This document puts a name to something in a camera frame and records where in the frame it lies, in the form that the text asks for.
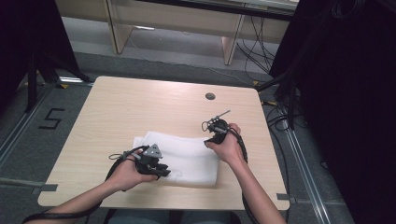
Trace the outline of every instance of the finger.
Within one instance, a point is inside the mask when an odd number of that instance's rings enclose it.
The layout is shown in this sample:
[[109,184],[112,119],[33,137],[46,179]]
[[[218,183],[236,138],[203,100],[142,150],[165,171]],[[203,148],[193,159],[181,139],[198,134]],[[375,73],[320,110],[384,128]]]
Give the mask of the finger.
[[151,182],[158,178],[156,175],[142,175],[142,182]]
[[132,156],[132,155],[129,155],[126,158],[129,159],[127,161],[132,161],[132,162],[134,162],[134,160],[136,160],[136,158],[134,156]]
[[205,142],[205,146],[214,149],[217,144],[213,142]]
[[235,123],[230,123],[229,124],[230,128],[235,129],[237,133],[241,133],[241,129],[239,128],[239,126]]

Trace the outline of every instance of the person's right hand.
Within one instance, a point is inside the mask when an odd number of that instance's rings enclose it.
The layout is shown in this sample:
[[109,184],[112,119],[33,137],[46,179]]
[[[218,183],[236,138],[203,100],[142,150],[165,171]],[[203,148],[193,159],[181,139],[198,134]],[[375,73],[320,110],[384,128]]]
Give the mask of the person's right hand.
[[142,182],[150,182],[158,178],[156,175],[139,174],[134,166],[135,158],[128,156],[128,159],[120,163],[113,175],[107,180],[112,183],[116,191],[128,190]]
[[[238,133],[241,133],[241,129],[238,125],[230,123],[229,127],[236,130]],[[219,145],[213,142],[206,142],[205,145],[212,148],[222,161],[225,161],[230,165],[244,160],[241,147],[232,133],[227,133],[224,141]]]

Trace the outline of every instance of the gray floor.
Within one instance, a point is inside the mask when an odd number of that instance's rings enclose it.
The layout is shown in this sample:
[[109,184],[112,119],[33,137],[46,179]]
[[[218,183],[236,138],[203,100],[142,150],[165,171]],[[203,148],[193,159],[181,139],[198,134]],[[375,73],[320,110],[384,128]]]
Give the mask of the gray floor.
[[[106,23],[64,18],[64,25],[81,70],[91,77],[139,77],[240,87],[252,87],[254,80],[262,83],[270,79],[254,63],[247,62],[240,50],[235,52],[231,65],[224,65],[218,36],[135,29],[122,54],[115,55]],[[246,44],[249,48],[254,46],[253,41],[246,41]],[[276,54],[276,44],[265,46]],[[273,101],[275,90],[276,86],[261,92],[261,99]],[[89,91],[90,87],[84,85],[51,88],[18,144],[0,167],[0,177],[45,182]],[[6,141],[23,115],[26,95],[27,87],[21,85],[8,109],[0,114],[0,143]],[[44,120],[52,108],[65,109],[65,113],[56,114],[62,119],[58,128],[52,131],[39,129],[53,125]],[[273,109],[269,105],[263,107],[265,116],[269,116],[267,120],[278,116],[276,111],[271,112]],[[320,153],[304,117],[296,118],[295,122],[302,152],[331,223],[353,223],[331,174],[320,165]],[[282,211],[282,215],[289,223],[320,223],[285,132],[271,127],[279,168],[293,199],[290,210]],[[21,223],[24,217],[45,209],[36,203],[38,195],[34,188],[4,184],[0,188],[0,223]],[[101,223],[106,211],[99,209],[92,215],[90,223]],[[243,223],[249,223],[243,211],[237,211],[237,214]]]

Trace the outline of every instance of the handheld controller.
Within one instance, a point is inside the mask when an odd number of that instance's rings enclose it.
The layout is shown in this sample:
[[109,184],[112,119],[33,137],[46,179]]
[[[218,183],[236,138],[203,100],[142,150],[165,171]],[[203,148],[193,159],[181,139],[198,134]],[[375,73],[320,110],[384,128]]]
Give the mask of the handheld controller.
[[202,130],[205,132],[209,130],[210,133],[215,133],[212,138],[206,140],[206,142],[213,142],[216,144],[221,144],[224,141],[225,136],[229,131],[227,122],[224,119],[220,119],[221,116],[229,113],[231,110],[215,116],[213,119],[204,121],[202,123]]
[[113,166],[107,175],[108,179],[117,166],[126,160],[130,160],[127,157],[131,155],[134,157],[134,165],[137,172],[141,175],[156,175],[158,178],[161,176],[168,176],[171,171],[167,170],[168,166],[159,163],[160,159],[163,158],[163,154],[156,144],[150,146],[136,147],[130,151],[124,151],[123,154],[113,154],[109,156],[111,160],[117,160],[114,162]]
[[143,149],[141,154],[132,153],[132,155],[137,159],[136,170],[141,175],[156,175],[160,178],[171,173],[170,170],[166,170],[167,165],[159,163],[163,155],[156,144]]

